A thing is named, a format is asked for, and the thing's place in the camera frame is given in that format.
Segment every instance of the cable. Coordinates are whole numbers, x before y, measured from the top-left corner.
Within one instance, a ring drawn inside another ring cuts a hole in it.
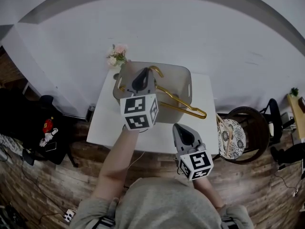
[[[296,162],[296,163],[293,163],[293,164],[290,164],[290,165],[287,165],[287,166],[286,166],[286,165],[283,165],[283,166],[279,167],[279,168],[274,172],[274,174],[273,174],[275,177],[281,178],[281,179],[283,180],[283,182],[284,182],[284,184],[285,184],[285,186],[286,186],[287,188],[293,188],[293,189],[295,189],[296,192],[298,191],[297,186],[298,186],[299,183],[302,181],[302,179],[299,180],[299,182],[296,184],[295,187],[289,187],[289,186],[287,186],[287,184],[286,184],[284,178],[282,178],[281,176],[277,176],[276,173],[277,173],[279,170],[284,169],[285,167],[293,166],[293,165],[296,165],[296,164],[299,164],[299,163],[301,163],[301,161]]]
[[[135,161],[133,161],[133,162],[131,163],[131,165],[128,167],[127,170],[129,170],[129,168],[130,168],[135,162],[137,162],[137,161],[143,156],[143,154],[145,154],[145,152],[143,152],[142,155],[141,155],[140,157],[138,157]]]
[[[126,124],[123,125],[123,128],[122,130],[124,129],[124,127],[126,126]],[[145,131],[142,131],[142,132],[139,132],[139,133],[143,133],[143,132],[146,132],[148,130],[148,128],[145,130]]]
[[[179,169],[180,169],[180,168],[178,167],[178,168],[177,168],[177,174],[178,174],[178,175],[182,175],[183,173],[179,173]]]
[[[41,219],[45,216],[55,216],[55,215],[61,215],[63,217],[63,215],[61,213],[54,213],[54,214],[49,214],[49,215],[43,215],[40,217],[39,219],[39,224],[37,226],[39,226],[41,224]]]
[[[30,179],[30,178],[28,178],[26,175],[25,175],[25,173],[24,173],[24,171],[23,171],[23,163],[24,163],[24,160],[22,160],[22,165],[21,165],[21,171],[22,171],[22,173],[23,173],[23,175],[25,176],[25,178],[27,178],[29,181],[31,181],[38,189],[39,189],[39,191],[45,196],[45,197],[47,197],[54,205],[56,205],[64,214],[66,214],[66,212],[64,212],[52,199],[50,199],[47,195],[45,195],[45,193],[42,191],[42,189],[32,180],[32,179]]]
[[[294,188],[296,191],[297,191],[297,188],[296,187],[289,187],[289,186],[287,186],[287,184],[286,184],[286,182],[285,182],[285,180],[284,180],[284,178],[282,178],[282,177],[280,177],[280,176],[277,176],[276,175],[276,172],[273,174],[275,177],[278,177],[278,178],[281,178],[282,180],[283,180],[283,182],[284,182],[284,184],[285,184],[285,186],[287,187],[287,188]]]
[[[134,93],[134,91],[130,91],[129,89],[127,89],[127,91],[128,91],[128,92],[131,92],[131,93],[133,93],[132,97],[134,97],[134,96],[135,96],[135,93]]]
[[[143,132],[146,132],[148,130],[148,128],[145,130],[145,131],[142,131],[142,132],[139,132],[139,133],[143,133]]]

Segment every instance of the electrical outlet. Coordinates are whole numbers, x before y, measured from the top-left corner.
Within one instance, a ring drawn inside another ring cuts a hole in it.
[[[75,213],[71,209],[69,209],[67,213],[64,215],[65,221],[70,222],[74,215]]]

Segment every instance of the fiducial marker cube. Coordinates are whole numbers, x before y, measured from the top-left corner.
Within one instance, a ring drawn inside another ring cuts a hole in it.
[[[156,94],[122,98],[120,106],[128,130],[152,128],[159,112]]]
[[[214,167],[212,156],[207,150],[181,155],[178,167],[191,181],[206,177]]]

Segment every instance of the table leg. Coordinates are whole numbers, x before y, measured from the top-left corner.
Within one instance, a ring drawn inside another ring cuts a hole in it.
[[[72,156],[70,147],[67,149],[67,155],[68,155],[68,157],[69,157],[71,163],[73,164],[73,167],[78,168],[78,164],[76,164],[75,161],[74,161],[74,159],[73,159],[73,156]]]

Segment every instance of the gray plastic basket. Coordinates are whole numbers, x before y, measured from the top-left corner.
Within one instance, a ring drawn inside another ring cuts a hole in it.
[[[124,92],[122,92],[119,87],[121,85],[126,85],[132,75],[138,70],[152,65],[157,66],[164,75],[164,77],[161,78],[156,71],[152,71],[159,86],[164,87],[187,104],[192,103],[192,79],[191,73],[187,68],[164,63],[128,62],[122,66],[113,89],[113,96],[119,104],[120,99],[124,97]],[[158,89],[156,89],[156,95],[159,106],[159,113],[156,122],[170,124],[179,122],[183,112],[160,106],[160,101],[183,109],[186,109],[186,107]]]

